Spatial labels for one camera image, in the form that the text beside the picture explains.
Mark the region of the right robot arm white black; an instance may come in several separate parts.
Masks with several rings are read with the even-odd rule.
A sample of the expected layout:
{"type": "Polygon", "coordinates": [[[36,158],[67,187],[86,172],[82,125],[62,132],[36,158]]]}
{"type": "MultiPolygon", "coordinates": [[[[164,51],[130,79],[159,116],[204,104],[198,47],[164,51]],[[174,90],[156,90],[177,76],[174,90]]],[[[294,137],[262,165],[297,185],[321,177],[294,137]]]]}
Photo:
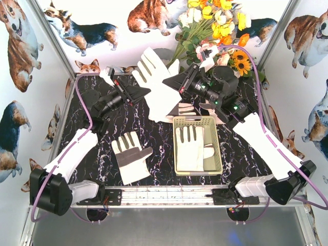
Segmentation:
{"type": "Polygon", "coordinates": [[[197,94],[209,101],[207,106],[230,126],[262,158],[272,174],[261,177],[242,177],[229,185],[240,197],[269,197],[286,205],[306,186],[315,172],[315,164],[302,161],[291,153],[270,130],[261,125],[261,118],[246,99],[237,94],[239,79],[227,66],[217,66],[210,75],[198,65],[163,80],[181,95],[197,94]]]}

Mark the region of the horizontal white grey work glove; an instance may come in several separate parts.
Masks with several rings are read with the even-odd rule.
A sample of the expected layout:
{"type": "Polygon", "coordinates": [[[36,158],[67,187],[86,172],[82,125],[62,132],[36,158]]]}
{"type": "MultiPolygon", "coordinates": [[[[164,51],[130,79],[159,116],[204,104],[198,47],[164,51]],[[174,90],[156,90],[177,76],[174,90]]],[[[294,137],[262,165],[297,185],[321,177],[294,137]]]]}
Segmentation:
{"type": "MultiPolygon", "coordinates": [[[[178,116],[196,116],[196,112],[194,111],[194,107],[188,103],[179,103],[179,115],[178,116]]],[[[165,116],[161,121],[166,123],[172,123],[172,116],[165,116]]]]}

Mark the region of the pale green plastic storage basket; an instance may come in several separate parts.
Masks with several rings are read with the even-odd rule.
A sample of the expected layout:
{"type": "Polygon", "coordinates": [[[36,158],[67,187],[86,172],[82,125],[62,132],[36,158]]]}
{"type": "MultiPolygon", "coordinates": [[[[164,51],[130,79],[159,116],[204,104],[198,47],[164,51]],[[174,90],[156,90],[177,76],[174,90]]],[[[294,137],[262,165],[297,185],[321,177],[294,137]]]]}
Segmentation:
{"type": "Polygon", "coordinates": [[[223,173],[215,118],[173,118],[174,169],[178,176],[215,176],[223,173]]]}

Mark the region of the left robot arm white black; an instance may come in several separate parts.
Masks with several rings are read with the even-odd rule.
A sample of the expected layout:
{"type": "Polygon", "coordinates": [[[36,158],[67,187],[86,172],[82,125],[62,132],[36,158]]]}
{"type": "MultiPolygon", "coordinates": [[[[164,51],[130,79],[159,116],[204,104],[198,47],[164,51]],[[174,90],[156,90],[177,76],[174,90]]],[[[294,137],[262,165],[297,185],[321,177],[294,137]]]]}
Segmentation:
{"type": "Polygon", "coordinates": [[[86,202],[101,204],[106,188],[99,181],[84,180],[69,184],[70,178],[83,158],[101,140],[109,127],[106,116],[122,105],[134,105],[150,93],[150,89],[128,86],[114,81],[113,90],[101,96],[96,90],[76,94],[86,117],[67,146],[43,169],[34,169],[30,174],[30,204],[32,212],[37,208],[64,215],[73,204],[86,202]]]}

